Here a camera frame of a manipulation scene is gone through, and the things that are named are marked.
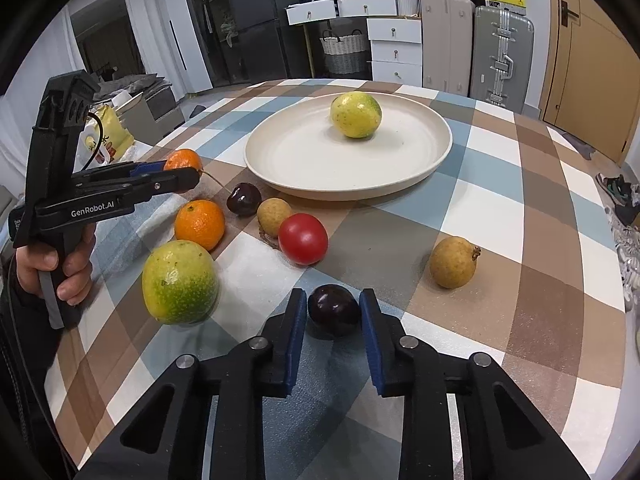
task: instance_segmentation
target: tomato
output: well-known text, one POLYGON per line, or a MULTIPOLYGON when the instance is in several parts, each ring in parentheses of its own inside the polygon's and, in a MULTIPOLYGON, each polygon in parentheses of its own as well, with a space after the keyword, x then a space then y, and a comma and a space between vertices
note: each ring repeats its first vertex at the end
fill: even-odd
POLYGON ((329 247, 324 226, 315 216, 306 213, 297 213, 282 222, 278 241, 285 256, 300 265, 319 262, 329 247))

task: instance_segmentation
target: tablecloth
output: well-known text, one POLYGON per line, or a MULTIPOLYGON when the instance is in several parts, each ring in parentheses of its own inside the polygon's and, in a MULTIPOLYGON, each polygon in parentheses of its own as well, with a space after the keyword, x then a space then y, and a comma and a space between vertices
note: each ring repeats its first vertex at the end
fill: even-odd
MULTIPOLYGON (((178 357, 225 354, 281 312, 293 287, 340 283, 357 297, 375 289, 384 312, 440 352, 492 355, 593 473, 609 438, 625 355, 616 253, 585 161, 551 127, 484 102, 429 89, 360 80, 283 80, 235 92, 178 128, 146 155, 192 148, 227 187, 253 182, 248 134, 303 99, 359 88, 394 92, 446 118, 454 144, 425 181, 397 194, 349 203, 287 197, 316 215, 329 251, 311 267, 290 264, 260 241, 256 219, 226 211, 212 252, 220 304, 196 326, 162 326, 146 311, 140 274, 173 236, 174 213, 195 197, 224 205, 227 192, 203 177, 184 195, 158 196, 126 217, 103 221, 92 256, 95 286, 78 328, 65 333, 46 392, 62 441, 84 463, 155 378, 178 357), (482 247, 464 287, 434 285, 433 246, 457 235, 482 247)), ((449 396, 456 475, 462 470, 449 396)), ((298 383, 264 401, 267 478, 395 479, 402 400, 372 387, 361 333, 330 341, 307 334, 298 383)))

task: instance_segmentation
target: refrigerator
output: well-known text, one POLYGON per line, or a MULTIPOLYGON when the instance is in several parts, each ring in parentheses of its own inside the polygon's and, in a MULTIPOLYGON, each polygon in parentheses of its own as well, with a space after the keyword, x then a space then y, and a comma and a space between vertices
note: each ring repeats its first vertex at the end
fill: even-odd
POLYGON ((286 8, 300 0, 229 0, 242 58, 252 83, 310 77, 302 27, 286 8))

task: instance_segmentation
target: tangerine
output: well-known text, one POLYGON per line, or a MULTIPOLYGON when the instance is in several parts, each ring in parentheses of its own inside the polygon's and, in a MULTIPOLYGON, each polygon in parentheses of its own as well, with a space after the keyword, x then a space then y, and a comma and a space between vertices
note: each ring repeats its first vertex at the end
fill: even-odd
POLYGON ((202 171, 202 160, 193 150, 184 148, 182 150, 175 150, 164 164, 165 170, 175 170, 177 168, 195 168, 198 171, 202 171))
POLYGON ((225 233, 225 215, 218 204, 210 200, 194 200, 178 211, 174 232, 178 240, 196 242, 210 251, 225 233))

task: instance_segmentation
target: human hand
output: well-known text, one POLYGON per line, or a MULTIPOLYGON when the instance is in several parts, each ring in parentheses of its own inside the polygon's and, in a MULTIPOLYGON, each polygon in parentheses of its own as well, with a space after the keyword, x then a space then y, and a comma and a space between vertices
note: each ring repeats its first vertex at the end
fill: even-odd
MULTIPOLYGON (((95 246, 95 224, 82 230, 82 240, 76 250, 69 254, 62 266, 68 278, 60 283, 56 294, 62 301, 75 306, 87 297, 91 290, 91 272, 94 269, 89 257, 95 246)), ((39 270, 54 270, 58 266, 55 249, 41 242, 20 247, 15 251, 15 272, 22 290, 42 298, 39 270)))

